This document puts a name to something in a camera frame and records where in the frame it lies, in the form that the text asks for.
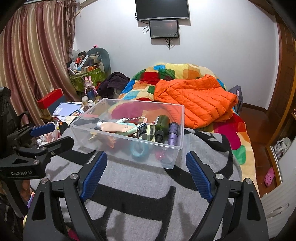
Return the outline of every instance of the wooden floor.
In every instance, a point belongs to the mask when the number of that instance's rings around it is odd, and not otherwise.
[[[259,110],[243,107],[240,117],[247,126],[247,133],[251,139],[252,148],[255,155],[256,178],[260,197],[269,193],[275,188],[275,182],[267,188],[264,184],[264,177],[270,167],[272,167],[269,157],[265,151],[265,146],[270,140],[276,126],[273,126],[267,115]]]

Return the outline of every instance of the green storage basket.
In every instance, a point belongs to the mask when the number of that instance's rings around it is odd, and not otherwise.
[[[97,86],[98,83],[101,83],[106,79],[105,73],[103,73],[100,68],[91,70],[84,74],[70,76],[71,83],[77,92],[84,92],[84,81],[82,81],[81,77],[84,79],[86,76],[91,76],[91,81],[94,86]]]

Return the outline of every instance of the orange puffer jacket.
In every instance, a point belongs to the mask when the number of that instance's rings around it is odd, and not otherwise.
[[[185,107],[185,127],[201,128],[211,122],[226,121],[233,115],[237,96],[225,91],[219,82],[206,74],[197,80],[160,80],[154,91],[154,101],[182,104]],[[179,113],[170,107],[174,119]]]

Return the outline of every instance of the white wall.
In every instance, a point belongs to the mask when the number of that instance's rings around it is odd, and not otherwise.
[[[151,40],[135,20],[135,0],[98,0],[76,18],[81,51],[105,48],[111,70],[132,78],[158,63],[208,67],[228,88],[242,87],[244,102],[267,108],[279,54],[275,18],[248,0],[188,0],[190,21],[180,21],[180,38],[170,50]]]

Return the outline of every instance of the blue gripper pad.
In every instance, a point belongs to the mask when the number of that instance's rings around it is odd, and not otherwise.
[[[34,127],[30,132],[30,136],[39,137],[41,135],[53,132],[55,130],[55,125],[53,123],[48,123],[43,126]]]
[[[83,202],[93,196],[106,166],[107,155],[105,152],[99,151],[93,158],[92,162],[89,164],[85,164],[79,171],[80,185],[78,189],[80,189],[80,199]]]
[[[208,202],[211,202],[213,200],[213,195],[211,192],[211,183],[204,174],[200,165],[197,163],[192,152],[188,152],[186,155],[186,166],[192,176],[192,179],[201,197],[206,199]]]

